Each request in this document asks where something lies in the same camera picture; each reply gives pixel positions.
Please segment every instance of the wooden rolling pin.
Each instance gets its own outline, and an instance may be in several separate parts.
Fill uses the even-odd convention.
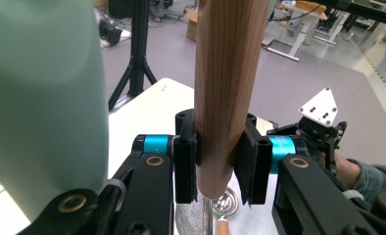
[[[245,127],[268,0],[200,0],[196,34],[194,124],[199,190],[220,197]]]

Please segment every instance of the tripod leg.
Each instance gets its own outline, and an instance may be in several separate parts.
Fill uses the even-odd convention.
[[[120,98],[120,95],[125,88],[126,84],[129,81],[129,78],[131,77],[132,74],[132,58],[129,61],[129,65],[126,68],[126,71],[123,73],[122,78],[120,82],[117,85],[117,88],[114,90],[113,95],[111,96],[110,100],[108,101],[108,109],[111,111],[114,108],[114,105],[117,103],[117,100]]]
[[[157,79],[154,77],[153,73],[150,70],[150,67],[148,66],[147,59],[144,57],[144,63],[143,63],[143,70],[144,73],[147,75],[148,80],[151,84],[154,84],[157,82]]]

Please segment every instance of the black tripod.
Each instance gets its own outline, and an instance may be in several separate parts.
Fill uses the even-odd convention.
[[[128,67],[123,73],[117,88],[108,102],[109,111],[111,111],[120,95],[129,81],[129,91],[126,96],[130,99],[141,94],[144,84],[144,74],[147,75],[151,84],[157,82],[150,67],[147,64],[147,32],[148,32],[148,17],[150,9],[150,0],[133,1],[132,9],[132,27],[131,27],[131,58]]]

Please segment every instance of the gray floor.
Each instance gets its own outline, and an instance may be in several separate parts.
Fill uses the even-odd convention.
[[[193,3],[193,0],[176,0],[171,8],[181,13],[187,4]],[[193,88],[196,48],[195,42],[186,38],[186,30],[184,19],[151,22],[147,61],[157,79],[170,77]],[[272,23],[268,25],[267,33],[293,40],[284,34],[284,28]],[[262,49],[250,112],[280,125],[293,123],[300,118],[297,109],[320,89],[329,86],[340,110],[337,120],[349,123],[341,142],[341,153],[367,163],[386,165],[386,107],[378,102],[374,87],[367,82],[369,77],[359,70],[352,70],[358,68],[363,59],[357,46],[360,45],[372,61],[375,59],[375,66],[386,77],[386,45],[379,41],[381,35],[381,31],[375,34],[362,34],[361,31],[354,40],[345,41],[342,39],[345,34],[341,33],[336,39],[337,46],[312,40],[309,47],[302,46],[297,53],[299,63]],[[273,46],[287,49],[280,44]],[[130,40],[113,48],[104,48],[102,53],[110,97],[128,64]],[[146,79],[144,87],[149,85]]]

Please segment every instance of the blue metallic band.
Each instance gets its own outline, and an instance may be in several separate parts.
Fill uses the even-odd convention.
[[[270,173],[278,173],[278,162],[288,154],[296,154],[293,140],[287,135],[269,135],[272,142],[272,167]]]
[[[168,135],[147,135],[144,140],[144,154],[166,155],[168,143]]]

